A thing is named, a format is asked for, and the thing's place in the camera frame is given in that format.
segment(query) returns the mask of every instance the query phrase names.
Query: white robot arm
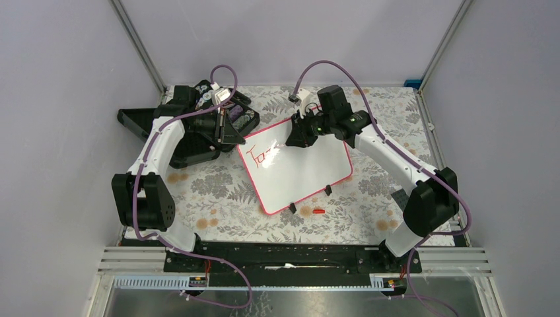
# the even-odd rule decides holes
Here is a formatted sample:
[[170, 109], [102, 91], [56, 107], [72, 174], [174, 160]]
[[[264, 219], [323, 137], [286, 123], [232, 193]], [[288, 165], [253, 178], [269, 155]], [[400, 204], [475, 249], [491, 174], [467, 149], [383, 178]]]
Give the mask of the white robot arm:
[[[317, 95], [321, 110], [317, 114], [310, 110], [292, 115], [292, 132], [286, 146], [310, 147], [319, 136], [334, 134], [352, 148], [371, 157], [396, 179], [409, 196], [409, 201], [403, 212], [404, 222], [382, 243], [380, 249], [390, 252], [390, 257], [400, 258], [457, 214], [457, 200], [438, 182], [420, 171], [423, 168], [435, 174], [457, 190], [456, 175], [451, 169], [439, 171], [423, 162], [387, 136], [379, 125], [374, 127], [367, 112], [353, 112], [341, 87], [326, 87], [319, 90]], [[304, 99], [308, 99], [308, 92], [300, 90], [295, 101]], [[389, 143], [402, 153], [397, 153]], [[405, 160], [403, 154], [416, 165]]]
[[[230, 96], [227, 88], [220, 88], [215, 84], [213, 89], [212, 100], [215, 106], [220, 105]], [[177, 145], [187, 130], [209, 135], [220, 144], [245, 142], [231, 124], [224, 108], [171, 121], [192, 112], [193, 109], [185, 104], [160, 105], [154, 111], [148, 141], [144, 144], [137, 160], [126, 174], [115, 174], [112, 180], [113, 195], [122, 225], [133, 226], [132, 201], [135, 199], [139, 230], [154, 239], [157, 236], [152, 233], [155, 232], [172, 245], [187, 251], [192, 251], [194, 248], [195, 234], [176, 232], [181, 231], [180, 226], [172, 226], [175, 218], [175, 202], [164, 181]], [[135, 192], [133, 186], [138, 175], [138, 190]]]

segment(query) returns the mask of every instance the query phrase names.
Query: gray wall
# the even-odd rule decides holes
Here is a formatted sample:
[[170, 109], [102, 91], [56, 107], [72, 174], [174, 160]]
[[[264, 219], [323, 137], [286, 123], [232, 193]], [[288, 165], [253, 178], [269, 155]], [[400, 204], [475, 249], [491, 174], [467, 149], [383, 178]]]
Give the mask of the gray wall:
[[2, 316], [79, 316], [141, 150], [118, 108], [158, 98], [108, 1], [0, 4]]
[[[194, 83], [216, 63], [227, 63], [241, 83], [261, 85], [294, 85], [317, 59], [340, 63], [364, 85], [419, 79], [460, 3], [123, 0], [168, 83]], [[323, 65], [309, 72], [305, 82], [341, 80], [349, 83]]]
[[560, 2], [476, 1], [425, 96], [509, 316], [560, 309]]

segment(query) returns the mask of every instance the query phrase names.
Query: glass panel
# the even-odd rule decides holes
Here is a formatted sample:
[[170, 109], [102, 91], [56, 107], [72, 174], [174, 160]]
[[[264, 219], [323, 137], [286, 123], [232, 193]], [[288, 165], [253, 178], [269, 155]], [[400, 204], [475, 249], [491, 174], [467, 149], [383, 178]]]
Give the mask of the glass panel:
[[[461, 316], [484, 316], [475, 285], [467, 277], [430, 277], [428, 283], [414, 278], [421, 295], [435, 297], [453, 306]], [[384, 297], [364, 291], [256, 291], [250, 307], [242, 310], [221, 308], [194, 300], [185, 301], [177, 291], [114, 289], [107, 316], [432, 316], [415, 299], [368, 300]], [[242, 304], [246, 292], [206, 291], [201, 297], [228, 304]], [[444, 316], [453, 316], [434, 304]]]

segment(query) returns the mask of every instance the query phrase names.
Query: black bracket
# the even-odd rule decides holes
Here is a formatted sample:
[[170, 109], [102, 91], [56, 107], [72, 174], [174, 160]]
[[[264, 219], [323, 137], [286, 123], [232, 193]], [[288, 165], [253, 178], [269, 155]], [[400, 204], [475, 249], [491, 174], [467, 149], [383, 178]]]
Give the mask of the black bracket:
[[[132, 227], [132, 197], [136, 175], [115, 174], [111, 181], [113, 196], [117, 204], [119, 220], [123, 226]], [[139, 189], [145, 197], [137, 198], [138, 227], [140, 230], [157, 229], [166, 231], [175, 219], [175, 202], [161, 176], [151, 172], [140, 176]]]
[[[449, 167], [435, 172], [457, 191], [457, 175]], [[459, 202], [433, 179], [418, 181], [403, 212], [407, 227], [417, 236], [427, 236], [459, 212]]]
[[[402, 267], [395, 265], [387, 269], [379, 259], [380, 251], [375, 247], [377, 246], [215, 241], [202, 241], [195, 244], [195, 249], [204, 249], [207, 256], [225, 258], [238, 267], [243, 267], [243, 272], [252, 285], [272, 287], [328, 287], [332, 285], [370, 287], [371, 273], [391, 273], [398, 279]], [[164, 272], [204, 272], [204, 261], [200, 259], [174, 252], [166, 252], [166, 254], [167, 259], [170, 260], [165, 261]], [[271, 266], [283, 267], [286, 263], [299, 268], [267, 269]], [[410, 271], [411, 273], [421, 273], [420, 261], [413, 260]], [[212, 263], [210, 274], [212, 278], [209, 280], [209, 286], [244, 286], [239, 274], [218, 261]]]
[[327, 186], [325, 187], [325, 192], [327, 193], [327, 196], [331, 196], [331, 194], [332, 194], [332, 188], [331, 188], [330, 185], [327, 185]]
[[290, 102], [293, 102], [293, 103], [295, 103], [295, 104], [297, 104], [298, 101], [301, 101], [301, 100], [299, 100], [299, 98], [297, 97], [297, 94], [290, 94], [290, 95], [288, 95], [288, 100], [290, 100]]

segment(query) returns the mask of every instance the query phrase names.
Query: patterned table surface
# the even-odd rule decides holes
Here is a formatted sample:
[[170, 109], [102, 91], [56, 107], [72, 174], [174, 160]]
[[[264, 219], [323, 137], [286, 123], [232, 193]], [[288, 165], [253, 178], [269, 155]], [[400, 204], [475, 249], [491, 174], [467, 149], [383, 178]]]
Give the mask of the patterned table surface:
[[[305, 87], [315, 92], [321, 87]], [[246, 86], [239, 91], [260, 113], [255, 131], [288, 118], [295, 105], [287, 101], [293, 87]], [[355, 88], [344, 88], [354, 111], [365, 109]], [[364, 88], [379, 124], [411, 153], [431, 164], [430, 150], [418, 104], [411, 88]], [[297, 212], [263, 213], [238, 151], [222, 153], [210, 162], [182, 170], [168, 169], [167, 186], [176, 203], [173, 226], [194, 231], [203, 240], [379, 244], [402, 222], [402, 212], [390, 194], [400, 186], [371, 158], [350, 150], [351, 177], [297, 203]], [[325, 214], [313, 214], [315, 208]], [[449, 231], [449, 224], [441, 230]], [[134, 235], [127, 229], [127, 237]], [[425, 245], [453, 246], [449, 236], [434, 236]]]

